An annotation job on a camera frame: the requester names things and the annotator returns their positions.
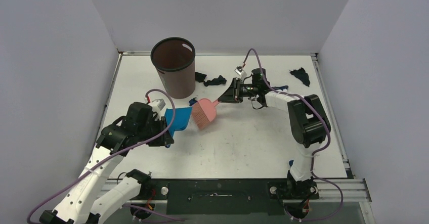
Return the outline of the blue plastic dustpan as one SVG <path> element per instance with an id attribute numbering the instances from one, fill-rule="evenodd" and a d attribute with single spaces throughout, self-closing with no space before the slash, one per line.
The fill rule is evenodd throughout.
<path id="1" fill-rule="evenodd" d="M 164 117 L 166 124 L 169 125 L 171 122 L 172 126 L 168 129 L 170 136 L 173 138 L 176 131 L 183 131 L 187 128 L 192 107 L 176 108 L 175 118 L 173 119 L 173 109 L 166 109 Z"/>

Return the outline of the pink hand brush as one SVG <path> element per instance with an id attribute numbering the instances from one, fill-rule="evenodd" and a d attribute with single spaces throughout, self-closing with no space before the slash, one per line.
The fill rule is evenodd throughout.
<path id="1" fill-rule="evenodd" d="M 191 116 L 199 130 L 203 130 L 216 118 L 216 106 L 220 102 L 218 100 L 211 101 L 207 98 L 202 98 L 192 106 Z"/>

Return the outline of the brown cylindrical waste bin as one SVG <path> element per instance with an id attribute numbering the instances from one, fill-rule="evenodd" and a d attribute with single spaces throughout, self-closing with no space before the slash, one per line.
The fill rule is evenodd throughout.
<path id="1" fill-rule="evenodd" d="M 196 87 L 195 47 L 181 37 L 159 41 L 150 59 L 168 95 L 175 99 L 191 96 Z"/>

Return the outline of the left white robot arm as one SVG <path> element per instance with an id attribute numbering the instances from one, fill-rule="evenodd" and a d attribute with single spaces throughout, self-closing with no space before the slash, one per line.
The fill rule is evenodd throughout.
<path id="1" fill-rule="evenodd" d="M 79 182 L 72 184 L 54 209 L 41 214 L 40 223 L 104 223 L 131 198 L 147 198 L 151 192 L 147 182 L 150 176 L 137 169 L 126 174 L 124 183 L 101 197 L 98 194 L 131 147 L 149 139 L 165 144 L 167 124 L 160 114 L 164 107 L 163 99 L 134 102 L 125 116 L 103 128 Z"/>

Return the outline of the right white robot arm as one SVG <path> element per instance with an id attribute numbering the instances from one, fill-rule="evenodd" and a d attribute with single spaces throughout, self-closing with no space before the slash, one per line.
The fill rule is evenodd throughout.
<path id="1" fill-rule="evenodd" d="M 288 172 L 292 180 L 286 184 L 287 194 L 299 198 L 306 192 L 306 184 L 313 178 L 314 155 L 320 144 L 330 133 L 330 124 L 317 95 L 304 97 L 304 101 L 280 93 L 280 88 L 271 89 L 264 81 L 266 70 L 251 71 L 251 83 L 244 79 L 233 78 L 228 89 L 217 99 L 220 103 L 241 103 L 244 98 L 257 101 L 262 108 L 275 108 L 289 116 L 291 133 L 297 142 L 297 156 L 293 159 Z"/>

